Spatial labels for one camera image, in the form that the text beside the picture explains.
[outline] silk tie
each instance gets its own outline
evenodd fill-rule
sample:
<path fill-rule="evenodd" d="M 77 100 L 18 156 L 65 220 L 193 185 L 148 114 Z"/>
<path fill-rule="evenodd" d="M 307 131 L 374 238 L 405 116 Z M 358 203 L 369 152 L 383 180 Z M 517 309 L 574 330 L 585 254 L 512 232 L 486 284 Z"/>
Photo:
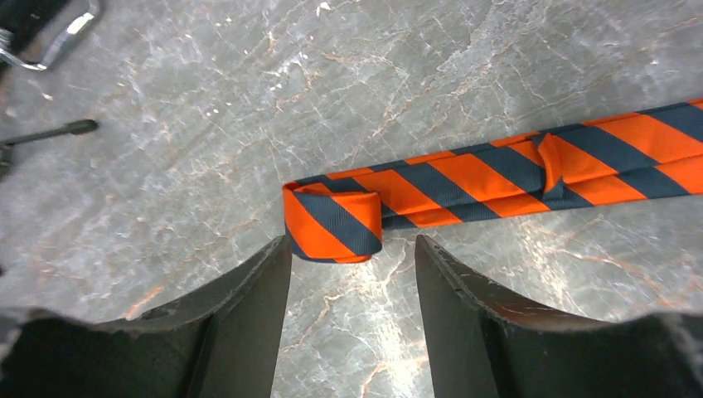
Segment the silk tie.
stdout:
<path fill-rule="evenodd" d="M 703 99 L 525 133 L 283 187 L 305 260 L 356 263 L 381 230 L 703 193 Z"/>

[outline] marble veining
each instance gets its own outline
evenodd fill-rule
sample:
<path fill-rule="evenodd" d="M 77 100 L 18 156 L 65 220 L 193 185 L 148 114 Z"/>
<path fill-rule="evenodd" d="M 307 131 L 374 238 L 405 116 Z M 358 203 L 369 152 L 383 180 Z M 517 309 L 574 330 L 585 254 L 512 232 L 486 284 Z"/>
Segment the marble veining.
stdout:
<path fill-rule="evenodd" d="M 111 0 L 49 74 L 12 71 L 4 306 L 133 318 L 283 232 L 280 186 L 703 96 L 703 0 Z M 703 200 L 425 230 L 542 303 L 703 310 Z M 431 397 L 418 231 L 361 265 L 295 260 L 274 397 Z"/>

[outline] navy stripe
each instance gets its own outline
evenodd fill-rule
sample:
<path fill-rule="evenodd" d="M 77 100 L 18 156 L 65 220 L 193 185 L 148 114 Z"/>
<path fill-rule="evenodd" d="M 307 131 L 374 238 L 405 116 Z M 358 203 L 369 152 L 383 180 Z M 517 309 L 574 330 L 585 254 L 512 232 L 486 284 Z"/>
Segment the navy stripe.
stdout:
<path fill-rule="evenodd" d="M 559 177 L 559 181 L 557 181 L 549 191 L 547 191 L 545 187 L 545 193 L 542 195 L 542 199 L 550 200 L 564 197 L 564 188 L 566 188 L 566 182 L 564 182 L 563 177 Z"/>
<path fill-rule="evenodd" d="M 681 185 L 654 167 L 626 172 L 618 178 L 649 199 L 690 195 Z"/>
<path fill-rule="evenodd" d="M 405 216 L 387 216 L 381 219 L 381 226 L 384 230 L 405 230 L 409 228 L 419 228 Z"/>
<path fill-rule="evenodd" d="M 405 167 L 408 163 L 405 160 L 396 160 L 394 162 L 388 162 L 383 164 L 376 164 L 375 166 L 369 166 L 369 168 L 374 172 L 382 172 L 384 170 L 390 170 L 396 167 Z"/>
<path fill-rule="evenodd" d="M 498 218 L 498 215 L 482 203 L 467 194 L 460 186 L 446 178 L 428 163 L 416 164 L 411 167 L 402 167 L 395 170 L 401 177 L 419 189 L 428 198 L 441 207 L 451 211 L 462 221 L 485 220 Z M 461 209 L 462 205 L 476 203 L 474 211 Z"/>
<path fill-rule="evenodd" d="M 470 145 L 468 147 L 452 149 L 450 152 L 458 156 L 464 155 L 466 153 L 486 151 L 488 149 L 493 149 L 493 146 L 490 143 L 479 143 L 476 145 Z"/>
<path fill-rule="evenodd" d="M 473 156 L 528 193 L 539 192 L 546 184 L 545 169 L 510 147 L 494 148 Z"/>
<path fill-rule="evenodd" d="M 585 200 L 578 193 L 564 187 L 564 192 L 560 198 L 541 199 L 550 210 L 578 209 L 580 207 L 592 207 L 590 201 Z"/>
<path fill-rule="evenodd" d="M 338 180 L 332 180 L 327 176 L 323 177 L 324 179 L 319 182 L 324 184 L 324 186 L 332 192 L 368 192 L 367 189 L 362 187 L 361 184 L 356 182 L 356 180 L 351 177 L 340 178 Z M 413 221 L 408 219 L 408 217 L 401 216 L 400 214 L 393 211 L 390 207 L 386 206 L 385 203 L 381 203 L 381 219 L 383 220 L 387 217 L 395 217 L 397 219 L 395 223 L 398 226 L 397 228 L 399 229 L 417 228 L 417 225 Z"/>
<path fill-rule="evenodd" d="M 290 239 L 290 243 L 291 243 L 290 251 L 292 251 L 293 254 L 295 254 L 295 255 L 297 255 L 297 256 L 305 256 L 305 253 L 303 252 L 303 249 L 301 249 L 301 248 L 300 248 L 300 245 L 298 245 L 298 242 L 295 241 L 295 237 L 293 236 L 293 234 L 290 233 L 290 230 L 288 229 L 288 226 L 286 226 L 285 223 L 284 223 L 284 226 L 285 226 L 285 229 L 286 229 L 286 235 L 290 236 L 290 238 L 291 238 L 291 239 Z"/>
<path fill-rule="evenodd" d="M 545 140 L 545 137 L 547 136 L 546 133 L 539 133 L 537 135 L 532 135 L 530 136 L 530 141 L 532 141 L 533 144 L 535 144 L 536 147 L 540 147 L 542 145 L 542 141 Z"/>
<path fill-rule="evenodd" d="M 331 197 L 294 193 L 306 211 L 355 255 L 372 255 L 381 250 L 381 241 L 354 215 Z"/>
<path fill-rule="evenodd" d="M 301 178 L 301 179 L 299 179 L 299 180 L 295 180 L 295 182 L 296 182 L 298 185 L 303 186 L 303 185 L 312 185 L 312 184 L 315 184 L 315 183 L 318 183 L 318 182 L 325 182 L 325 181 L 327 181 L 327 180 L 329 180 L 329 177 L 328 177 L 328 176 L 321 175 L 321 176 L 313 176 L 313 177 Z"/>
<path fill-rule="evenodd" d="M 570 130 L 560 133 L 559 138 L 618 172 L 629 172 L 659 164 L 629 143 L 597 127 L 584 126 L 582 129 Z"/>
<path fill-rule="evenodd" d="M 583 126 L 583 125 L 580 124 L 580 123 L 577 123 L 577 124 L 567 124 L 566 126 L 554 127 L 554 128 L 552 128 L 552 129 L 542 130 L 541 133 L 544 133 L 544 132 L 547 132 L 547 131 L 548 131 L 548 132 L 550 132 L 550 133 L 552 133 L 552 134 L 559 135 L 559 134 L 563 134 L 563 133 L 568 133 L 569 131 L 580 130 L 580 129 L 582 129 L 583 127 L 585 127 L 585 126 Z"/>
<path fill-rule="evenodd" d="M 310 261 L 312 263 L 327 263 L 327 264 L 336 264 L 337 263 L 337 261 L 334 259 L 311 259 L 310 257 L 306 257 L 305 255 L 299 255 L 298 257 L 300 257 L 303 260 Z"/>
<path fill-rule="evenodd" d="M 676 104 L 644 110 L 640 114 L 652 116 L 689 137 L 703 141 L 703 109 L 698 109 L 691 104 Z"/>

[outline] metal tool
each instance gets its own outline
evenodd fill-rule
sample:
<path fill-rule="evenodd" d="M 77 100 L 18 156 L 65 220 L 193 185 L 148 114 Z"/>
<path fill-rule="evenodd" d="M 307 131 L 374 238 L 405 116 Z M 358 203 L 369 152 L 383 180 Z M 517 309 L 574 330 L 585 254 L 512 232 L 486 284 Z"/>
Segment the metal tool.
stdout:
<path fill-rule="evenodd" d="M 49 70 L 97 20 L 102 11 L 100 0 L 88 0 L 88 9 L 73 19 L 54 37 L 38 62 L 24 61 L 12 53 L 14 34 L 0 27 L 0 60 L 27 70 Z"/>
<path fill-rule="evenodd" d="M 547 307 L 426 236 L 415 263 L 434 393 L 444 397 L 701 397 L 703 319 L 606 323 Z"/>
<path fill-rule="evenodd" d="M 272 240 L 209 284 L 133 321 L 0 312 L 2 397 L 269 397 L 290 242 Z"/>
<path fill-rule="evenodd" d="M 41 133 L 28 134 L 21 137 L 0 140 L 0 179 L 5 177 L 12 167 L 12 152 L 19 143 L 30 143 L 40 139 L 57 137 L 64 134 L 80 135 L 90 133 L 98 128 L 98 123 L 91 119 L 78 120 Z"/>

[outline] fabric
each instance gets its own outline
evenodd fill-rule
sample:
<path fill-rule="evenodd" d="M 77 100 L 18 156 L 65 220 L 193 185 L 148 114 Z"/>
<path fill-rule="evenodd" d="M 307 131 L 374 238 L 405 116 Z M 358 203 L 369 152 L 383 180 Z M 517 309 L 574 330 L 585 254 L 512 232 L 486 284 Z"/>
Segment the fabric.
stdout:
<path fill-rule="evenodd" d="M 381 230 L 703 193 L 703 99 L 283 187 L 295 255 L 355 263 Z"/>

